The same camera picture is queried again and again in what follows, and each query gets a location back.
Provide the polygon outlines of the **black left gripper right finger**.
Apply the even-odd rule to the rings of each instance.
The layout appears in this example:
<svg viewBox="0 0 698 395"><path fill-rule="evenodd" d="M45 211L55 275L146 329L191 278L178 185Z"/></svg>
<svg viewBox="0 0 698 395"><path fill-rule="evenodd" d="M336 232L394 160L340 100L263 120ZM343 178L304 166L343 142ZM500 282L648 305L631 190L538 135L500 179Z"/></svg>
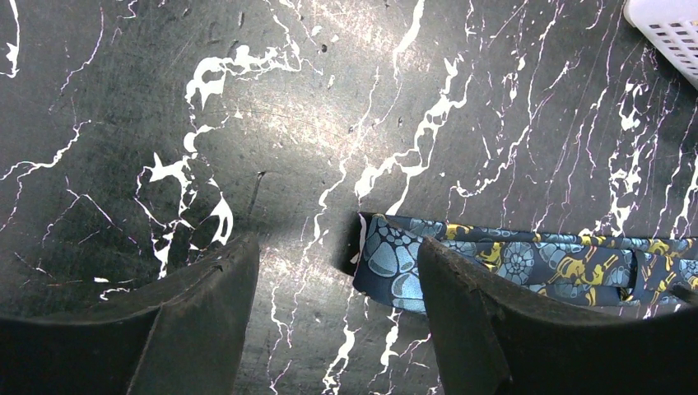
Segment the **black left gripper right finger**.
<svg viewBox="0 0 698 395"><path fill-rule="evenodd" d="M421 289L447 394L694 394L697 310L630 319L533 293L434 239Z"/></svg>

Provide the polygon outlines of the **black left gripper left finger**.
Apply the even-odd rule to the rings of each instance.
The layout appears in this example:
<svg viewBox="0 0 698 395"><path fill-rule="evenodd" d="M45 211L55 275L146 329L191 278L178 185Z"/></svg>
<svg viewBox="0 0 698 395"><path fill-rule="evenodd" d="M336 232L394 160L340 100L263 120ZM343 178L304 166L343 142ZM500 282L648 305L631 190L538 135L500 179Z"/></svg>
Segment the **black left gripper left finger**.
<svg viewBox="0 0 698 395"><path fill-rule="evenodd" d="M246 233L88 309L2 317L2 393L233 393L259 256Z"/></svg>

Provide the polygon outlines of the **blue floral tie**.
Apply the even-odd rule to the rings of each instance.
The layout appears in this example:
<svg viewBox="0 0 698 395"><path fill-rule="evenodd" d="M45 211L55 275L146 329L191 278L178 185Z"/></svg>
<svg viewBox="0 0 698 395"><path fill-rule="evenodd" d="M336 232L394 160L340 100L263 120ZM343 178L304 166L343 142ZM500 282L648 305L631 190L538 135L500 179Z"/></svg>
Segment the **blue floral tie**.
<svg viewBox="0 0 698 395"><path fill-rule="evenodd" d="M697 290L697 240L566 235L373 214L353 286L387 306L423 314L418 250L428 239L467 263L540 295L580 306L677 304Z"/></svg>

